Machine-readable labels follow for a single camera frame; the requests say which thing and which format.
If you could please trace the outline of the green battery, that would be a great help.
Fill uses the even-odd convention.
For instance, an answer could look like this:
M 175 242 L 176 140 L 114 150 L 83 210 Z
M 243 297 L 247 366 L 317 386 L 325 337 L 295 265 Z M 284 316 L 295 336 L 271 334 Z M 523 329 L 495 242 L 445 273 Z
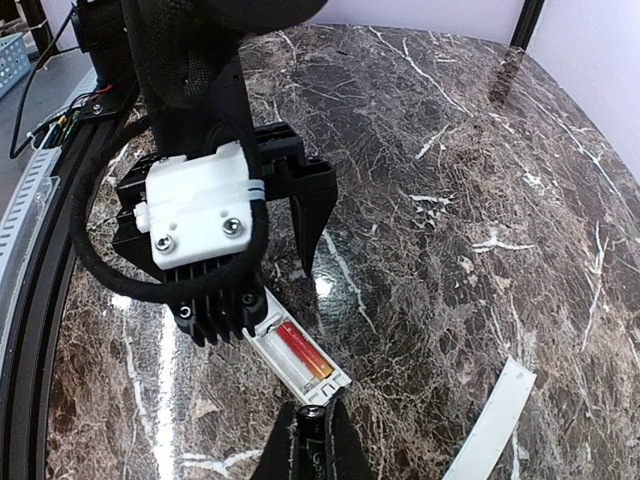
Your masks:
M 326 478 L 325 408 L 308 405 L 297 414 L 298 478 L 320 480 Z

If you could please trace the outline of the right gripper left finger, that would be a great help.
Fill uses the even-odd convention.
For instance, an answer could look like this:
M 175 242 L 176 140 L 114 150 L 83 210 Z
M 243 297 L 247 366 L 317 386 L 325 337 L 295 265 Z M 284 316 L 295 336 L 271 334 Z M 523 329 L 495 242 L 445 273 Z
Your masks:
M 286 402 L 280 408 L 256 469 L 250 480 L 290 480 L 297 476 L 299 428 L 297 408 Z

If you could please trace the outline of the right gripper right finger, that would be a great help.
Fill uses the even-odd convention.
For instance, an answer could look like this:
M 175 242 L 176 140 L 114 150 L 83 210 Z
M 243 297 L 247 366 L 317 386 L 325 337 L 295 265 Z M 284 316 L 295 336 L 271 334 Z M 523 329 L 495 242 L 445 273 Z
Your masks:
M 330 400 L 325 410 L 326 478 L 372 480 L 374 475 L 340 396 Z

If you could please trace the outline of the red battery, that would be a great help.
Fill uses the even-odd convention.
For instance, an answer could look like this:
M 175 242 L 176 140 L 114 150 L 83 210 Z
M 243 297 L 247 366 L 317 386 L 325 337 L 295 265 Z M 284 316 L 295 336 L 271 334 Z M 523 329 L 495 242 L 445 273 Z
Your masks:
M 334 369 L 329 362 L 292 322 L 281 324 L 277 328 L 277 334 L 315 378 L 324 380 L 333 373 Z

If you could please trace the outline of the white remote control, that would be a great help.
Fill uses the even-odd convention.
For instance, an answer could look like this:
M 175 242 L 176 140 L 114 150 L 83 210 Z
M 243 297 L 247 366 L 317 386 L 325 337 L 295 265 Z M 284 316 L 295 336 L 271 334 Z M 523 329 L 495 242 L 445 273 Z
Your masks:
M 265 319 L 245 339 L 302 405 L 327 406 L 352 379 L 270 292 Z

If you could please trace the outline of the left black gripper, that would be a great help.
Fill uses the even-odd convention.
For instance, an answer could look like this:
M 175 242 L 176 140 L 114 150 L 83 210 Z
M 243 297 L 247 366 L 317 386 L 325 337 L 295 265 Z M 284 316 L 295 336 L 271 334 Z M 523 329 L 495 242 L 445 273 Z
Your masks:
M 238 254 L 249 244 L 254 200 L 289 199 L 296 249 L 311 276 L 319 239 L 337 202 L 333 166 L 307 158 L 286 123 L 255 131 L 263 165 L 252 180 L 238 142 L 213 154 L 140 158 L 116 188 L 115 252 L 142 270 L 172 270 Z

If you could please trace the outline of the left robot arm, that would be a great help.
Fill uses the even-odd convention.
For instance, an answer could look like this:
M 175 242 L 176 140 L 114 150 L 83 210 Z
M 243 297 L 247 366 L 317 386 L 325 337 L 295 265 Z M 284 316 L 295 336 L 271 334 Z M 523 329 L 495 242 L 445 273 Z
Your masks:
M 260 265 L 266 205 L 291 204 L 296 248 L 310 270 L 335 205 L 331 165 L 308 159 L 285 123 L 256 127 L 239 51 L 253 37 L 299 25 L 319 1 L 125 1 L 121 5 L 147 114 L 123 128 L 85 170 L 73 197 L 70 235 L 84 266 L 112 289 L 140 282 L 108 265 L 86 227 L 99 171 L 151 130 L 157 151 L 123 182 L 119 254 L 163 283 L 235 284 Z

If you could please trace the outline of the white battery cover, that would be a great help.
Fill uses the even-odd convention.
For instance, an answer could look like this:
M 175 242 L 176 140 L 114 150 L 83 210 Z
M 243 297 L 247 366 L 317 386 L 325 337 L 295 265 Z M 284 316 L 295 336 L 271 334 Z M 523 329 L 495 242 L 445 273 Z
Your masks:
M 500 459 L 525 408 L 536 375 L 508 357 L 476 423 L 444 480 L 486 480 Z

